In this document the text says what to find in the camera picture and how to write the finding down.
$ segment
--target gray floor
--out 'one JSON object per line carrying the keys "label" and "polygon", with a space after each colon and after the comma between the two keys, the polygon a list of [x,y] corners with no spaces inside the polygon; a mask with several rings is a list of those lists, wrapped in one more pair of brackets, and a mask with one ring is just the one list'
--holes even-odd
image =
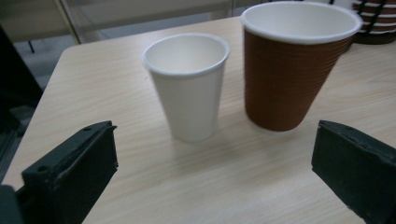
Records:
{"label": "gray floor", "polygon": [[[134,25],[114,27],[100,30],[98,34],[102,40],[106,40],[170,27],[193,24],[202,21],[208,21],[208,14],[199,14],[163,21],[151,21]],[[48,81],[50,80],[50,75],[52,74],[62,52],[76,44],[71,35],[31,40],[31,44],[33,46],[34,52],[31,51],[27,41],[14,43],[14,46],[35,76],[35,79],[40,87],[45,89]]]}

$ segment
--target chair leg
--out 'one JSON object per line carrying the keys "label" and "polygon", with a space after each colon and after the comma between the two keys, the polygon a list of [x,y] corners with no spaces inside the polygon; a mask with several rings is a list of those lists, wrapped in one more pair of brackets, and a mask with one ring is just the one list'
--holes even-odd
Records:
{"label": "chair leg", "polygon": [[32,51],[32,53],[35,53],[35,49],[33,48],[32,41],[29,40],[28,43],[29,43],[29,47],[30,47],[30,50]]}

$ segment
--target cup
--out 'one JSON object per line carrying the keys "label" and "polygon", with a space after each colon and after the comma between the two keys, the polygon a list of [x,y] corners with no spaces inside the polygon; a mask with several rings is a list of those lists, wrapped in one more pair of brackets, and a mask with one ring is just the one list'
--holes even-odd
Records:
{"label": "cup", "polygon": [[228,43],[210,34],[180,34],[162,39],[143,53],[172,135],[199,142],[217,128]]}
{"label": "cup", "polygon": [[257,125],[288,131],[304,119],[361,18],[343,7],[273,2],[244,11],[245,108]]}

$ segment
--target table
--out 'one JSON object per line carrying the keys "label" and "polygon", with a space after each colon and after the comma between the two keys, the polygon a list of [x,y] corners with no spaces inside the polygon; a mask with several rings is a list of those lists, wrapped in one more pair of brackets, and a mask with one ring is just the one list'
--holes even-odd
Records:
{"label": "table", "polygon": [[[206,142],[174,140],[143,50],[163,37],[225,38],[219,128]],[[120,167],[84,223],[364,223],[311,171],[318,122],[344,123],[396,147],[396,44],[354,44],[332,70],[304,121],[272,133],[244,110],[239,18],[67,49],[58,62],[4,184],[81,128],[112,120]]]}

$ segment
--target cup rim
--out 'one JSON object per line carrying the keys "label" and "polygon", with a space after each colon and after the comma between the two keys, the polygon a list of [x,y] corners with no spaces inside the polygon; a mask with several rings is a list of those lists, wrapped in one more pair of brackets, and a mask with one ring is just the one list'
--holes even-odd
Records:
{"label": "cup rim", "polygon": [[[355,26],[343,33],[336,34],[336,35],[318,35],[318,36],[312,36],[312,37],[300,37],[296,35],[282,35],[282,34],[277,34],[274,32],[270,31],[264,31],[254,23],[250,22],[247,18],[248,13],[251,12],[252,10],[255,10],[259,7],[268,7],[268,6],[273,6],[273,5],[306,5],[310,7],[322,7],[322,8],[327,8],[327,9],[335,9],[341,13],[344,13],[345,15],[349,16],[350,19],[352,19],[355,22]],[[329,5],[329,4],[323,4],[323,3],[314,3],[314,2],[271,2],[271,3],[264,3],[260,4],[254,7],[250,7],[247,10],[245,10],[242,15],[241,15],[241,22],[244,25],[244,28],[261,37],[265,37],[271,40],[275,41],[280,41],[280,42],[285,42],[285,43],[290,43],[290,44],[305,44],[305,45],[315,45],[315,44],[325,44],[325,43],[330,43],[338,40],[342,40],[345,38],[348,38],[354,34],[356,34],[359,29],[362,26],[362,19],[359,15],[354,13],[350,9],[346,9],[343,7],[335,6],[335,5]]]}
{"label": "cup rim", "polygon": [[[152,63],[150,63],[147,60],[147,54],[148,52],[155,47],[156,45],[167,41],[169,39],[173,39],[173,38],[179,38],[179,37],[186,37],[186,36],[199,36],[199,37],[204,37],[204,38],[208,38],[208,39],[212,39],[217,41],[218,43],[220,43],[223,47],[224,47],[224,55],[222,56],[222,58],[212,64],[211,66],[208,66],[206,68],[203,69],[197,69],[197,70],[193,70],[193,71],[189,71],[189,72],[169,72],[169,71],[165,71],[155,65],[153,65]],[[218,67],[222,66],[223,63],[228,59],[229,55],[230,55],[230,45],[228,44],[228,42],[223,39],[220,36],[217,35],[212,35],[212,34],[207,34],[207,33],[183,33],[183,34],[178,34],[178,35],[170,35],[168,37],[162,38],[154,43],[152,43],[151,45],[149,45],[145,51],[142,54],[142,63],[143,65],[151,72],[154,72],[155,75],[160,76],[160,77],[169,77],[169,78],[186,78],[186,77],[196,77],[196,76],[200,76],[203,74],[209,74],[210,72],[216,70]]]}

